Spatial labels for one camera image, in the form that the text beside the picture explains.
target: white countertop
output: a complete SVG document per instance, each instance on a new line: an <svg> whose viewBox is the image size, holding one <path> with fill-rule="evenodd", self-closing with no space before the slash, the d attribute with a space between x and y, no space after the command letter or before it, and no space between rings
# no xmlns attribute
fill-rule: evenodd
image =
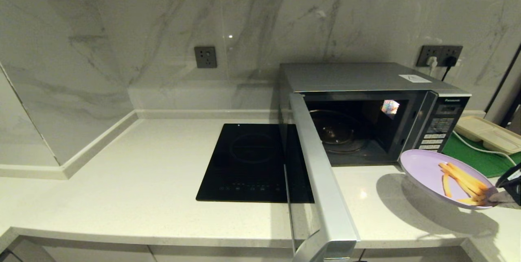
<svg viewBox="0 0 521 262"><path fill-rule="evenodd" d="M70 180L0 177L0 248L16 236L95 242L291 247L286 204L199 202L224 123L138 120ZM394 166L333 168L358 248L462 245L476 261L521 260L521 210L436 201Z"/></svg>

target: cabinet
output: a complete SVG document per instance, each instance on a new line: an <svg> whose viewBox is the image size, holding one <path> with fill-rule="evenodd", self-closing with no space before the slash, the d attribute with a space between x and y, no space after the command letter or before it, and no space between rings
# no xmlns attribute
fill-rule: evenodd
<svg viewBox="0 0 521 262"><path fill-rule="evenodd" d="M70 240L44 240L41 244L55 262L155 262L146 245Z"/></svg>
<svg viewBox="0 0 521 262"><path fill-rule="evenodd" d="M293 258L292 249L147 246L28 237L18 238L9 249L15 256L0 262L291 262ZM344 262L358 261L362 251L355 249L351 259ZM471 262L461 247L366 249L361 260Z"/></svg>
<svg viewBox="0 0 521 262"><path fill-rule="evenodd" d="M292 249L150 246L158 262L291 262Z"/></svg>
<svg viewBox="0 0 521 262"><path fill-rule="evenodd" d="M353 261L361 255L353 253ZM472 262L461 247L436 247L413 249L367 249L362 261L367 262Z"/></svg>

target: white label sticker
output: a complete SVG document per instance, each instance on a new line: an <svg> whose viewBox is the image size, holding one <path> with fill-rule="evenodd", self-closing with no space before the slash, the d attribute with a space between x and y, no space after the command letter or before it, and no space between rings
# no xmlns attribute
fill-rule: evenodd
<svg viewBox="0 0 521 262"><path fill-rule="evenodd" d="M507 177L506 179L511 181L513 179L517 179L518 177L521 177L521 170L515 171L513 174L510 175L510 177Z"/></svg>
<svg viewBox="0 0 521 262"><path fill-rule="evenodd" d="M409 80L413 83L431 83L429 80L427 79L423 79L422 77L418 76L418 75L398 75L406 80Z"/></svg>

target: white cable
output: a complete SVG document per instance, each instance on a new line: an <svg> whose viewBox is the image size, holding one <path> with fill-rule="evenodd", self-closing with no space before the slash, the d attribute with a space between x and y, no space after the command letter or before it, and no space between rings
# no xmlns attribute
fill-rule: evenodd
<svg viewBox="0 0 521 262"><path fill-rule="evenodd" d="M473 147L471 146L469 143L465 142L465 140L463 140L463 138L461 138L461 136L458 135L458 133L456 133L456 131L452 131L452 133L454 135L456 135L456 137L461 141L463 142L463 144L467 145L468 147L471 147L472 149L476 150L476 151L480 151L480 152L484 152L484 153L490 153L490 154L497 154L497 155L501 155L501 156L504 156L506 158L508 158L508 160L510 160L510 162L516 166L517 164L512 160L512 158L510 158L510 156L504 154L503 152L497 152L497 151L488 151L488 150L483 150L483 149L478 149L476 147Z"/></svg>
<svg viewBox="0 0 521 262"><path fill-rule="evenodd" d="M434 73L434 69L438 65L438 58L437 57L429 57L427 59L427 64L430 66L429 76L432 77L432 74Z"/></svg>

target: induction cooktop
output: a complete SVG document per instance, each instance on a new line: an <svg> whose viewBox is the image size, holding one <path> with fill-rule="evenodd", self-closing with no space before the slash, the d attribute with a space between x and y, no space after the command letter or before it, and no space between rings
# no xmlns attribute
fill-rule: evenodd
<svg viewBox="0 0 521 262"><path fill-rule="evenodd" d="M286 155L277 124L224 124L206 169L198 201L313 203L296 129Z"/></svg>

